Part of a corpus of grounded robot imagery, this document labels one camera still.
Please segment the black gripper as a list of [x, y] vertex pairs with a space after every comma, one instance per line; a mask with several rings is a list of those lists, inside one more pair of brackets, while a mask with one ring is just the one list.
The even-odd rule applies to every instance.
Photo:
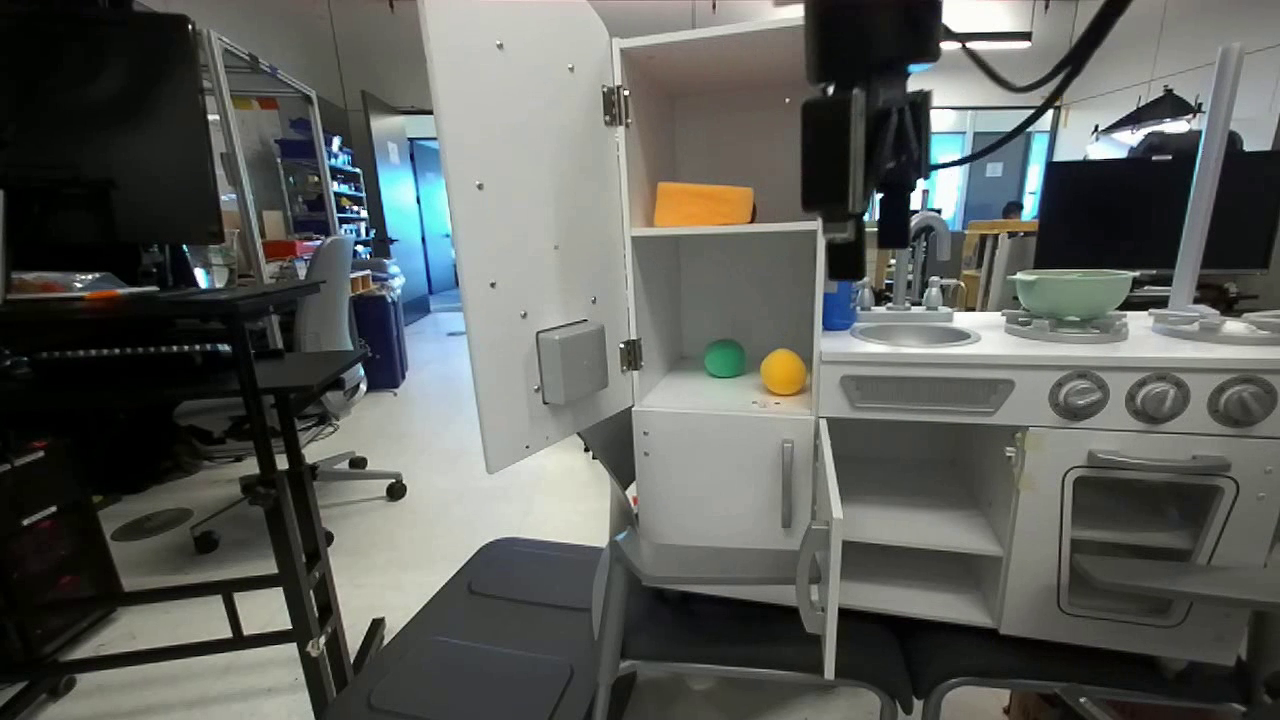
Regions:
[[879, 194], [879, 249], [909, 249], [913, 189], [930, 176], [930, 94], [825, 94], [802, 104], [802, 208], [825, 223], [829, 275], [864, 275], [864, 219]]

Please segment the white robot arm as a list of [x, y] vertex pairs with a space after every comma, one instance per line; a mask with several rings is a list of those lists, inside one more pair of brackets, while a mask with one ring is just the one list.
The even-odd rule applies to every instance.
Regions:
[[802, 208], [825, 223], [833, 280], [864, 275], [864, 246], [909, 246], [930, 176], [930, 94], [913, 64], [942, 58], [942, 0], [806, 0]]

